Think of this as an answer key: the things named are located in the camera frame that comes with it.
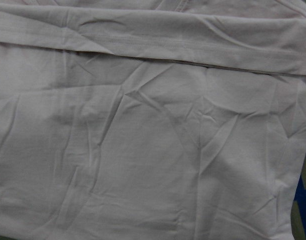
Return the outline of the pink Snoopy t-shirt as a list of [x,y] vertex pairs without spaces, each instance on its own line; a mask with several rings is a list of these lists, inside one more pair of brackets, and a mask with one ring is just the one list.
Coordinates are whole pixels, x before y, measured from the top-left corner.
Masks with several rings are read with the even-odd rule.
[[291,240],[302,0],[0,0],[0,236]]

